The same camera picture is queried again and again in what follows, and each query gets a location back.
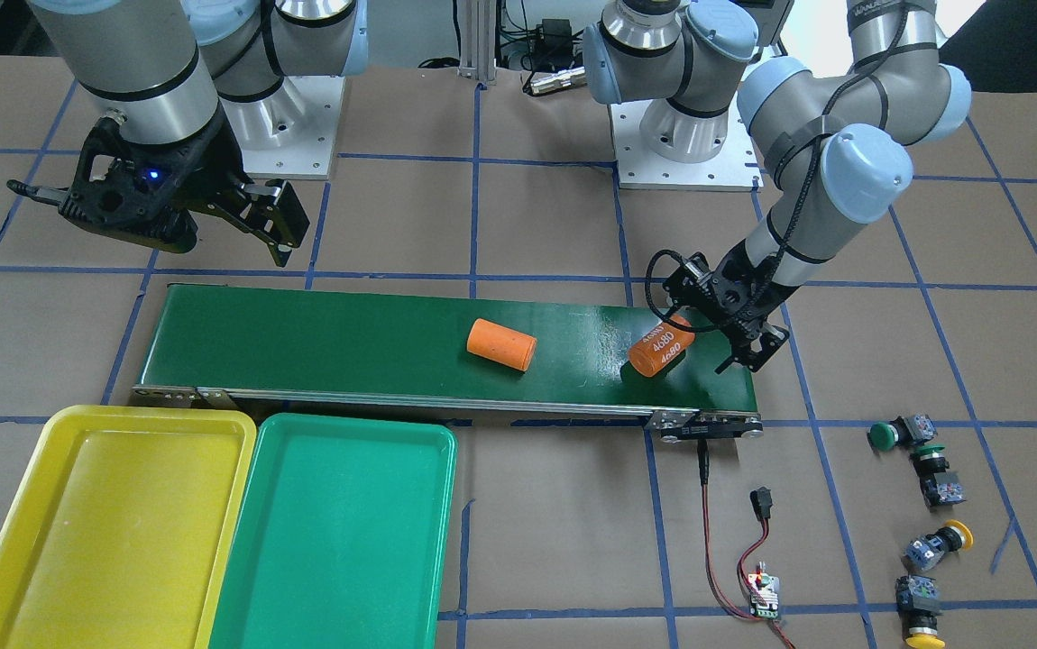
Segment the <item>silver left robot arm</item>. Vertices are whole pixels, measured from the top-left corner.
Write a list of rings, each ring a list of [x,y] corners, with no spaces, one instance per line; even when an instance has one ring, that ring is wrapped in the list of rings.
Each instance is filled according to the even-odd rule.
[[[755,18],[731,1],[610,1],[582,36],[592,97],[645,100],[639,137],[663,159],[711,160],[740,123],[781,197],[720,262],[668,251],[672,309],[726,337],[757,372],[784,345],[770,312],[910,186],[907,147],[966,119],[972,87],[938,55],[935,1],[849,1],[853,63],[816,77],[791,55],[754,61]]]

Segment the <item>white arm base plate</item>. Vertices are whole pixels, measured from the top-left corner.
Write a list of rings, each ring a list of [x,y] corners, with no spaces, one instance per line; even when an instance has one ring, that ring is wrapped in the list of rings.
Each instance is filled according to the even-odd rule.
[[[258,102],[223,100],[245,172],[256,179],[328,180],[345,90],[342,77],[292,77]]]
[[[736,103],[694,118],[665,98],[609,106],[610,135],[622,189],[724,190],[763,187],[755,147]]]

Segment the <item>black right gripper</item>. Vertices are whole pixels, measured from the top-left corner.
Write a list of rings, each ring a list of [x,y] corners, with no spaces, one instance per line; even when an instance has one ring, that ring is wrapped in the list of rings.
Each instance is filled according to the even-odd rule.
[[[82,145],[69,188],[8,180],[17,196],[49,206],[87,233],[168,253],[197,243],[199,211],[223,219],[267,245],[276,267],[288,266],[309,218],[285,179],[247,182],[241,148],[224,114],[181,141],[148,145],[124,139],[102,116]]]

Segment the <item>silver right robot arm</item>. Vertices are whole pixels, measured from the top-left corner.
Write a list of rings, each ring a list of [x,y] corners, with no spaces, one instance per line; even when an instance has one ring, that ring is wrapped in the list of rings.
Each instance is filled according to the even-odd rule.
[[[328,172],[329,106],[299,81],[369,66],[365,1],[32,1],[94,98],[99,120],[68,187],[16,179],[86,233],[183,254],[193,214],[260,239],[277,267],[311,224],[284,169]]]

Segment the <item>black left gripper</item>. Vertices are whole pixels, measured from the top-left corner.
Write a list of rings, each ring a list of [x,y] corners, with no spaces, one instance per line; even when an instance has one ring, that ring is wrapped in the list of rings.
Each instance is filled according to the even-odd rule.
[[[675,261],[676,270],[663,282],[667,308],[694,324],[693,332],[718,330],[731,345],[714,373],[732,364],[749,372],[761,370],[789,340],[789,330],[770,324],[767,317],[796,291],[775,282],[775,256],[753,264],[741,242],[717,264],[703,253],[676,255]]]

